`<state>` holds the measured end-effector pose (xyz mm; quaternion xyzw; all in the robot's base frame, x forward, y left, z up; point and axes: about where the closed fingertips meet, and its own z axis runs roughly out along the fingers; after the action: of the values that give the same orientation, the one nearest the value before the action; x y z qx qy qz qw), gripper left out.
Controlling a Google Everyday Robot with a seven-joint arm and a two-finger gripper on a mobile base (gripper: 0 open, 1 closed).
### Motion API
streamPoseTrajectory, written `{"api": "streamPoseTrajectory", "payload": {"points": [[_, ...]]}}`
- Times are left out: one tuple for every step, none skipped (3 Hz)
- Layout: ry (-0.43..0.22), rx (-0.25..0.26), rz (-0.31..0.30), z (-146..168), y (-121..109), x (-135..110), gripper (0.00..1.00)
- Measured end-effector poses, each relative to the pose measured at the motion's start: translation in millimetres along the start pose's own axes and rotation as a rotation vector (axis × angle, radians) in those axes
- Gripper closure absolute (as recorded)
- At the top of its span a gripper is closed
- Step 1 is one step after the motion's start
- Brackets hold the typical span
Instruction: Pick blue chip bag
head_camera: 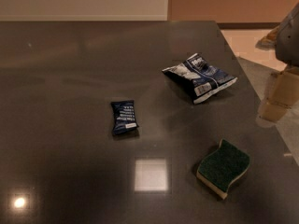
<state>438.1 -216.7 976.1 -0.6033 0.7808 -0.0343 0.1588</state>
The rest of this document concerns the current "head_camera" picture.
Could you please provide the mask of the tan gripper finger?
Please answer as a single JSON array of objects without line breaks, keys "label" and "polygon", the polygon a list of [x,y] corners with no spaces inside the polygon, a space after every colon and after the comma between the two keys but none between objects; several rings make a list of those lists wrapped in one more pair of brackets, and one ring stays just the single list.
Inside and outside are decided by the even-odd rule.
[{"label": "tan gripper finger", "polygon": [[278,122],[291,107],[263,98],[258,108],[258,116],[271,122]]},{"label": "tan gripper finger", "polygon": [[268,99],[274,104],[293,106],[299,100],[299,68],[291,67],[274,74]]}]

